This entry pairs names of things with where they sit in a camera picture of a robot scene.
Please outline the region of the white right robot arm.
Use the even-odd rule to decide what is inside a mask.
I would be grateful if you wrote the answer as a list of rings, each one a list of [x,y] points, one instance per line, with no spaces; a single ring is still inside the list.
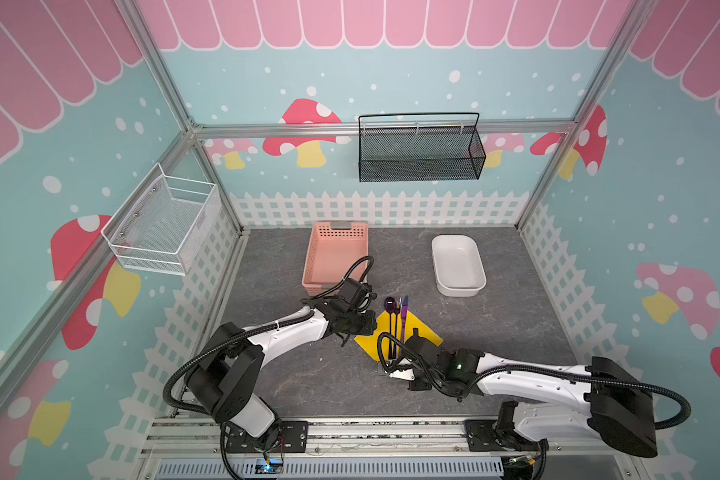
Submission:
[[[598,439],[621,453],[655,458],[657,432],[681,425],[692,413],[680,393],[640,382],[601,356],[588,365],[542,365],[471,349],[448,351],[418,333],[402,341],[386,331],[378,334],[375,350],[382,370],[406,373],[414,390],[457,401],[506,396],[485,437],[505,451],[532,448],[531,455],[504,463],[520,468],[523,479],[543,477],[550,442],[558,438]]]

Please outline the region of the purple metal fork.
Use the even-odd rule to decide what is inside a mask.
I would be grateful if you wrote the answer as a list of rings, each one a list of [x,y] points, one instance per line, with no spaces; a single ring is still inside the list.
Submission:
[[[400,314],[402,309],[402,298],[398,298],[394,307],[394,338],[399,340],[400,334]],[[399,348],[397,343],[393,345],[393,356],[395,359],[399,358]]]

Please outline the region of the purple metal spoon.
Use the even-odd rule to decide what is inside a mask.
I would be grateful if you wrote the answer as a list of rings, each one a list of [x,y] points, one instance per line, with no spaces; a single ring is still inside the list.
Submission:
[[[396,307],[397,301],[393,297],[386,297],[384,299],[384,309],[389,316],[389,334],[395,336],[396,334]],[[388,359],[392,360],[395,355],[395,344],[389,341],[387,348]]]

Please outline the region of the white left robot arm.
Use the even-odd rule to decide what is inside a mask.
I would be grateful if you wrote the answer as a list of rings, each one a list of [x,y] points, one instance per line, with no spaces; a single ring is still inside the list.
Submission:
[[[282,419],[254,393],[262,368],[302,345],[333,335],[346,345],[355,336],[374,333],[376,315],[369,306],[377,294],[366,281],[373,264],[370,255],[359,258],[337,284],[303,299],[293,314],[247,328],[232,322],[219,326],[200,353],[166,380],[165,404],[206,415],[219,425],[219,451],[230,478],[240,477],[227,453],[228,437],[235,428],[255,441],[265,460],[284,441]]]

